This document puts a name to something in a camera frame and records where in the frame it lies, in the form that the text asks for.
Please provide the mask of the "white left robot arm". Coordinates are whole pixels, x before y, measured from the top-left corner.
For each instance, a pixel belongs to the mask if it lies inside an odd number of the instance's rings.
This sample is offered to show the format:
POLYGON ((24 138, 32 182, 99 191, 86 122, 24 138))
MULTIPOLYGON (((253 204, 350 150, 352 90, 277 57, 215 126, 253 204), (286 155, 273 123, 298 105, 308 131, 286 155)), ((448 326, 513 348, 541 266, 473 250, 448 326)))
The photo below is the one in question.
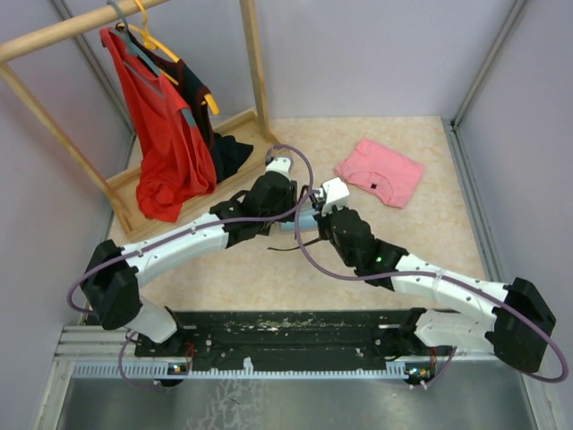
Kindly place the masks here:
POLYGON ((296 188, 295 181, 270 171, 251 189, 171 232, 135 244, 118 246, 111 239, 99 244, 81 291, 101 327, 136 331, 165 354, 180 353, 185 332, 169 310, 141 297, 140 288, 194 258, 267 235, 274 220, 291 214, 296 188))

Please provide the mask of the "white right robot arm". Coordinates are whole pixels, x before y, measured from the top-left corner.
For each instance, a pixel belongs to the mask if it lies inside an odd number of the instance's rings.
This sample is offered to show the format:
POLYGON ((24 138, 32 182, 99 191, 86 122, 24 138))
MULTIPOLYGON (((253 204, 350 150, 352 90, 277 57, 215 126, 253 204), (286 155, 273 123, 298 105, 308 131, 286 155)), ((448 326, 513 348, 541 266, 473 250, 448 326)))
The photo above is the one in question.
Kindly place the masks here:
POLYGON ((491 353, 527 374, 540 370, 556 318, 534 283, 522 278, 486 281, 443 270, 377 238, 355 210, 314 218, 320 238, 334 247, 356 279, 440 305, 439 311, 415 311, 399 333, 406 352, 457 346, 491 353))

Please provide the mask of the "pink glasses case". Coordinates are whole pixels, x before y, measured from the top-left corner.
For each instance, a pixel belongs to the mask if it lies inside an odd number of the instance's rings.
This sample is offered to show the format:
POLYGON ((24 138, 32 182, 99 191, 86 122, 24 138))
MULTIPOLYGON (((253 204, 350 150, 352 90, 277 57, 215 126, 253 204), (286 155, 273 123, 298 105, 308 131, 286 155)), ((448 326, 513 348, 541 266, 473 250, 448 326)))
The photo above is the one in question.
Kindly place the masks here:
POLYGON ((295 223, 293 221, 285 221, 278 223, 278 230, 281 232, 294 232, 295 223))

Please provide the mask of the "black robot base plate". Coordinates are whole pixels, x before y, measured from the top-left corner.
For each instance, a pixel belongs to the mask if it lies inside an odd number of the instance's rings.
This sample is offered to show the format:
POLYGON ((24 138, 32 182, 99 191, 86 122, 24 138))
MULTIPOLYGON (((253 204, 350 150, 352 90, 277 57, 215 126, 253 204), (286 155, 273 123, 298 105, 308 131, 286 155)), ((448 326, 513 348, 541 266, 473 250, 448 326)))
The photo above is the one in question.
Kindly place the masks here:
POLYGON ((412 311, 182 312, 163 344, 125 334, 119 370, 164 387, 191 379, 395 379, 437 374, 450 347, 427 347, 412 311))

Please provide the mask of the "black sunglasses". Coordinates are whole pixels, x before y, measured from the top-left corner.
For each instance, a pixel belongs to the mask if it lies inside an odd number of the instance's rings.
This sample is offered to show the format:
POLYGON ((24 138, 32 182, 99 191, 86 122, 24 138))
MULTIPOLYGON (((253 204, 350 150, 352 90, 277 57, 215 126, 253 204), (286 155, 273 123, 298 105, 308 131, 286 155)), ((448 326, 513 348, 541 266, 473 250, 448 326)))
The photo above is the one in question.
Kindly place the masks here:
POLYGON ((288 247, 288 248, 284 248, 284 247, 283 247, 283 248, 279 248, 279 247, 274 247, 274 246, 268 246, 266 249, 267 249, 268 251, 272 251, 272 252, 292 252, 292 251, 295 251, 295 250, 299 250, 299 249, 302 249, 302 248, 306 248, 307 246, 310 246, 310 245, 317 244, 317 243, 319 243, 319 242, 321 242, 321 241, 322 241, 321 238, 316 237, 316 238, 314 238, 313 240, 309 240, 309 241, 307 241, 307 242, 303 242, 301 245, 297 245, 297 246, 292 246, 292 247, 288 247))

